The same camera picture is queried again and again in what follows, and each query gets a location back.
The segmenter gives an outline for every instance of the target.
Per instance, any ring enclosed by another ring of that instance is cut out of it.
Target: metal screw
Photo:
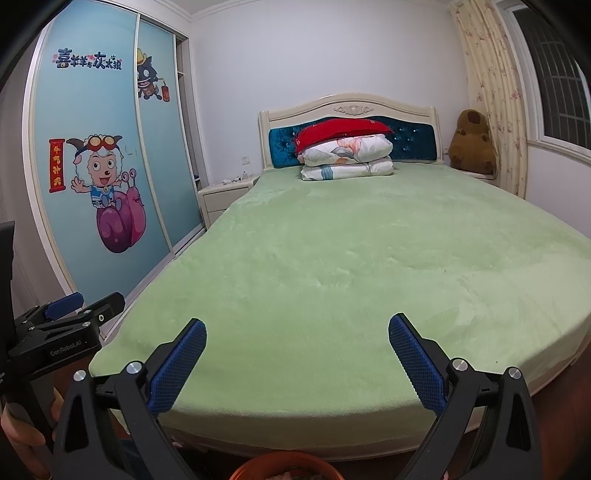
[[[456,358],[452,362],[452,366],[460,372],[465,372],[466,370],[468,370],[468,362],[466,362],[463,358]]]
[[[519,380],[521,378],[521,371],[518,368],[511,367],[509,369],[509,376]]]
[[[131,362],[125,367],[125,371],[129,374],[136,374],[142,370],[142,364],[139,362]]]
[[[76,382],[81,382],[85,378],[86,378],[86,372],[84,370],[78,370],[74,374],[74,381],[76,381]]]

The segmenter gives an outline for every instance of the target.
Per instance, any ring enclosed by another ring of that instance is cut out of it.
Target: mattress
[[[130,308],[93,375],[145,360],[193,317],[207,348],[166,427],[236,453],[411,448],[424,410],[388,342],[404,312],[476,369],[538,381],[589,334],[591,241],[444,165],[306,182],[271,170]]]

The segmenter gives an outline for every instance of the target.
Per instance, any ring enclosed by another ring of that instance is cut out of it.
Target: sliding wardrobe door
[[[201,224],[179,105],[175,37],[139,22],[139,118],[155,196],[170,243],[178,250]]]
[[[38,47],[24,141],[53,251],[87,304],[127,296],[170,253],[139,139],[138,20],[74,0]]]

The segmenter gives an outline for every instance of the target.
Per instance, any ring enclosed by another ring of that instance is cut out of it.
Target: white wall
[[[591,166],[528,148],[525,199],[591,238]]]
[[[190,38],[210,183],[262,170],[261,110],[335,93],[383,95],[435,106],[447,148],[469,107],[460,40],[440,5],[260,0],[195,20]]]

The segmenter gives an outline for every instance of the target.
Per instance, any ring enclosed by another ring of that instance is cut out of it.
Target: finger
[[[42,461],[35,454],[31,447],[13,441],[10,443],[12,443],[12,448],[14,448],[14,451],[21,459],[21,462],[23,462],[23,464],[35,476],[35,478],[49,478],[49,471],[47,470],[46,466],[43,465]]]
[[[55,388],[53,389],[53,393],[56,396],[56,399],[51,406],[51,416],[55,421],[60,421],[60,413],[61,408],[64,406],[64,399]]]
[[[43,434],[28,423],[15,419],[11,415],[10,410],[8,410],[8,405],[4,407],[1,423],[6,436],[14,442],[30,446],[41,446],[45,444]]]

